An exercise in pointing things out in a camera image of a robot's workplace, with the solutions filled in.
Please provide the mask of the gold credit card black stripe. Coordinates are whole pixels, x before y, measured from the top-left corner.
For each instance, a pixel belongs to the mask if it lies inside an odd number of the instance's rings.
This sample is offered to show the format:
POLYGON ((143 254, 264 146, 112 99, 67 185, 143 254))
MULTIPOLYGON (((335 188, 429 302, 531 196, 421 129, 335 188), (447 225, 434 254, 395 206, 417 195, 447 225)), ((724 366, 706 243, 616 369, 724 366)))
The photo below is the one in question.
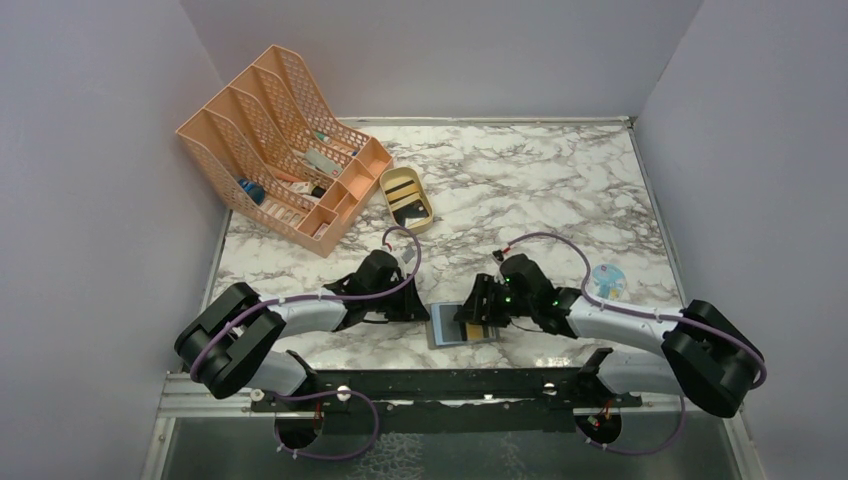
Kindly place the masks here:
POLYGON ((468 342, 483 341, 491 338, 489 329, 482 325, 465 324, 464 339, 468 342))

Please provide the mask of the grey leather card holder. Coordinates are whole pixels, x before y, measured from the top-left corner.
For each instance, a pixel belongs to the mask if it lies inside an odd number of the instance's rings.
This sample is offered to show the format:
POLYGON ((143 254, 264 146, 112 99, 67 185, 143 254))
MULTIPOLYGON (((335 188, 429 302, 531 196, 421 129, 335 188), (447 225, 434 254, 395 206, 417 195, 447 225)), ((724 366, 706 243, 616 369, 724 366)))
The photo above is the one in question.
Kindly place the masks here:
POLYGON ((490 339, 476 342, 466 341, 463 329, 465 324, 454 321, 454 315, 461 305, 459 302, 437 302, 426 306, 430 313, 430 320, 425 324, 429 349, 494 343, 500 340, 499 330, 487 327, 491 333, 490 339))

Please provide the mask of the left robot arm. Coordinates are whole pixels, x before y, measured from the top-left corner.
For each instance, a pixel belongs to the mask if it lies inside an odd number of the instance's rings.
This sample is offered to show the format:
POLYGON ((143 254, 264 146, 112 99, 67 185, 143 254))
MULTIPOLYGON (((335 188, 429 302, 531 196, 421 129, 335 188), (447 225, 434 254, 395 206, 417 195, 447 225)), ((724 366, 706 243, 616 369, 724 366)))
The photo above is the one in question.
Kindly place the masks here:
POLYGON ((335 333, 380 314, 385 322, 430 318, 414 272, 383 250, 370 252, 359 267, 314 293, 282 299, 262 296, 245 282, 230 285, 176 338, 174 351, 191 379, 216 399, 245 387, 272 391, 298 411, 313 401, 314 384, 295 353, 279 353, 280 338, 311 332, 335 333))

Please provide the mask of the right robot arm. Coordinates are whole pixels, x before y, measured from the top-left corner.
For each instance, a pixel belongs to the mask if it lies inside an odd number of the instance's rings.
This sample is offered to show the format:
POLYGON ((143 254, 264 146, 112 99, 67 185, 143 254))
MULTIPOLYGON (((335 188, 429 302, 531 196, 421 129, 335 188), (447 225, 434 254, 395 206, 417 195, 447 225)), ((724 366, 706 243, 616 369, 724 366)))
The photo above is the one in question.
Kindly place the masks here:
POLYGON ((550 335, 626 346, 595 353, 581 367, 577 393, 592 407, 617 395, 657 393, 730 418, 759 374, 760 352, 712 304, 692 301, 673 311, 604 302, 555 286, 524 254, 504 260, 499 276, 477 275, 454 319, 505 328, 517 317, 550 335))

